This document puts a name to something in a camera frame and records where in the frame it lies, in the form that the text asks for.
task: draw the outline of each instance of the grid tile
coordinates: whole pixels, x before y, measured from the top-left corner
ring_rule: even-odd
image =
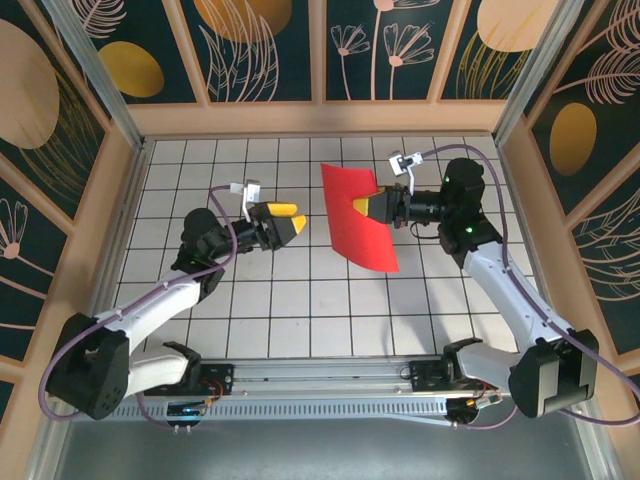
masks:
[[[393,184],[398,179],[387,158],[394,150],[424,152],[462,141],[494,159],[508,210],[510,252],[535,283],[489,137],[177,140],[155,146],[116,302],[122,305],[148,291],[170,269],[183,217],[193,208],[212,208],[210,185],[255,178],[263,187],[262,201],[295,203],[299,213],[310,215],[307,228],[275,255],[259,250],[240,255],[225,268],[216,291],[167,322],[146,342],[147,348],[176,340],[205,358],[389,356],[432,354],[476,335],[493,346],[514,349],[495,306],[444,254],[437,239],[417,240],[408,228],[391,228],[400,272],[389,275],[347,262],[330,246],[322,163],[373,168],[379,185]],[[442,152],[439,160],[425,162],[415,171],[416,184],[437,190],[449,159],[458,156],[467,156],[466,151]],[[500,231],[497,194],[486,168],[485,182],[484,210]],[[239,195],[223,192],[217,198],[232,219],[239,218]],[[422,237],[437,234],[435,224],[415,231]]]

